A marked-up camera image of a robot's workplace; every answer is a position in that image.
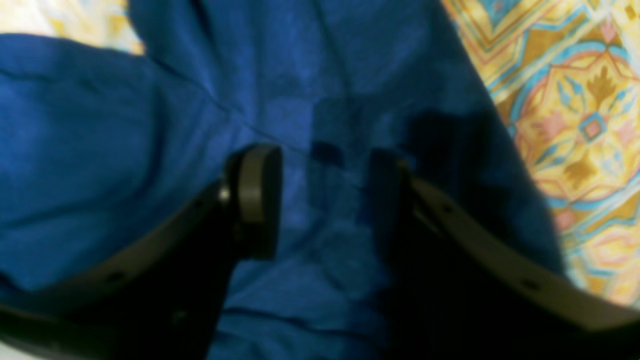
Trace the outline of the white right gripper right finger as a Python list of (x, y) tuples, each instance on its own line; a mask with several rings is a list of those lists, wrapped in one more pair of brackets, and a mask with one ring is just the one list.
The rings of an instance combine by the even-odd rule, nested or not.
[(390, 360), (637, 360), (639, 312), (496, 239), (398, 155), (371, 153), (372, 218), (395, 287)]

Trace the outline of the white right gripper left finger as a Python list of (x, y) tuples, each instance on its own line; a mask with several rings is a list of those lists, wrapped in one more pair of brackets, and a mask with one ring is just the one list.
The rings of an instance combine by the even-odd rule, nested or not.
[(272, 259), (282, 150), (250, 145), (167, 221), (100, 264), (1, 304), (1, 342), (37, 360), (205, 360), (238, 262)]

